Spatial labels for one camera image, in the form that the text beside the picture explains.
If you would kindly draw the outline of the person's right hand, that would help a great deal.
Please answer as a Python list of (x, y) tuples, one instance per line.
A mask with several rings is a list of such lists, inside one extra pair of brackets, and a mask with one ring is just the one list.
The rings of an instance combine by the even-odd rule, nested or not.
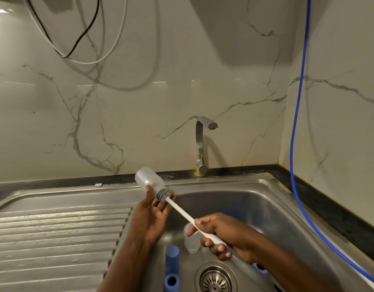
[[(223, 213), (215, 213), (207, 216), (218, 216), (218, 228), (216, 230), (202, 230), (209, 234), (214, 234), (223, 240), (227, 245), (215, 245), (208, 247), (211, 253), (216, 257), (220, 252), (231, 251), (237, 254), (243, 261), (248, 264), (257, 263), (257, 256), (253, 248), (262, 234), (254, 228), (242, 223), (232, 216)], [(192, 225), (187, 231), (187, 236), (191, 236), (197, 229)]]

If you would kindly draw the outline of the person's left hand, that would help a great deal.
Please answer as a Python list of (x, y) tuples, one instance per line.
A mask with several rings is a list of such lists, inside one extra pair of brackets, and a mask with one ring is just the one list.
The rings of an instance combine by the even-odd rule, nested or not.
[(127, 239), (154, 246), (163, 234), (172, 206), (156, 200), (156, 207), (145, 207), (145, 198), (139, 202), (131, 218)]

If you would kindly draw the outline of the white bottle brush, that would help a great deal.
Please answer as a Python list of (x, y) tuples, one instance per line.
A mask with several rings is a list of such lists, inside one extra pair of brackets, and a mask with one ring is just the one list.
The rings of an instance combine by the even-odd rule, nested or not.
[(217, 237), (216, 235), (214, 234), (209, 234), (209, 233), (206, 233), (200, 229), (198, 229), (195, 225), (195, 220), (194, 218), (192, 218), (192, 216), (190, 216), (186, 211), (184, 211), (180, 206), (178, 206), (172, 199), (171, 199), (171, 193), (170, 191), (168, 191), (166, 188), (163, 188), (163, 189), (160, 189), (156, 195), (155, 195), (155, 198), (162, 202), (162, 203), (169, 203), (177, 212), (179, 212), (188, 222), (190, 222), (192, 225), (194, 225), (194, 227), (204, 236), (206, 237), (207, 239), (210, 239), (213, 244), (215, 245), (219, 245), (219, 244), (223, 244), (223, 245), (227, 245), (227, 243), (225, 243), (223, 240), (221, 240), (219, 237)]

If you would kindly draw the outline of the person's right forearm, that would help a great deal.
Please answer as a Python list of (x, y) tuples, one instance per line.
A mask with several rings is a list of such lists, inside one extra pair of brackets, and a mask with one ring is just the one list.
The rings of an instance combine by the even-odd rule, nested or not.
[(254, 262), (265, 267), (285, 292), (342, 292), (260, 232), (251, 236), (250, 250)]

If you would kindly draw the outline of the person's left forearm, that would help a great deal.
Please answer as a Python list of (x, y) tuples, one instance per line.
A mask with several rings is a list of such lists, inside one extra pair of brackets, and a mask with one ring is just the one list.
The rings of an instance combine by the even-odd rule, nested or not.
[(127, 237), (97, 292), (138, 292), (153, 242)]

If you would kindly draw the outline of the small clear plastic bottle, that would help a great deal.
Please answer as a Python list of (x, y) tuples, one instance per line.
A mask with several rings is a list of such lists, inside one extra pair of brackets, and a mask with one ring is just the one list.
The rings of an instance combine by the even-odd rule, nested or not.
[(191, 223), (187, 223), (184, 226), (183, 234), (184, 234), (184, 246), (189, 254), (197, 253), (200, 249), (200, 237), (201, 233), (199, 231), (194, 232), (191, 236), (187, 236), (187, 231), (189, 230)]

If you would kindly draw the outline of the metal drain strainer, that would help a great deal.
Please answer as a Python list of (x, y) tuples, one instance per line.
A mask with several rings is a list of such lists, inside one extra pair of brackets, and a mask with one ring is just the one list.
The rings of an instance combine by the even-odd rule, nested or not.
[(238, 292), (236, 275), (228, 265), (220, 261), (208, 261), (195, 273), (196, 292)]

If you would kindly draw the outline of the blue plastic cylinder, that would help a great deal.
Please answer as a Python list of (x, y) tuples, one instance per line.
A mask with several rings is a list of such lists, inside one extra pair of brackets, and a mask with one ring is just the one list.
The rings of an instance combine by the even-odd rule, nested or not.
[(175, 245), (169, 245), (165, 255), (166, 274), (179, 274), (180, 270), (180, 250)]
[(180, 292), (179, 275), (170, 273), (165, 276), (163, 292)]

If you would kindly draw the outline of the chrome faucet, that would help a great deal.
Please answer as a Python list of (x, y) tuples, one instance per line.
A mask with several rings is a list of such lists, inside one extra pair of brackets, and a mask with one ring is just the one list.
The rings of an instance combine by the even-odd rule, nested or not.
[(197, 151), (195, 175), (198, 177), (204, 176), (208, 172), (208, 166), (205, 164), (204, 157), (204, 127), (206, 127), (209, 130), (215, 130), (219, 126), (216, 122), (212, 121), (208, 117), (199, 116), (197, 118), (195, 126), (195, 139)]

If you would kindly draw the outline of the stainless steel sink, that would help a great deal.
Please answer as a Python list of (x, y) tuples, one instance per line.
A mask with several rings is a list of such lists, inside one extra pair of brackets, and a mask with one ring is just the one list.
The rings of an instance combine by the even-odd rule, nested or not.
[[(291, 193), (268, 173), (167, 182), (193, 217), (222, 212), (252, 226), (345, 292), (374, 285), (314, 233)], [(17, 191), (0, 201), (0, 292), (96, 292), (126, 238), (145, 193), (135, 183)], [(172, 210), (155, 246), (142, 292), (163, 292), (169, 245), (180, 250), (180, 292), (196, 292), (198, 267), (218, 259), (202, 248), (189, 254), (187, 220)], [(235, 258), (225, 262), (238, 292), (278, 292), (274, 277)]]

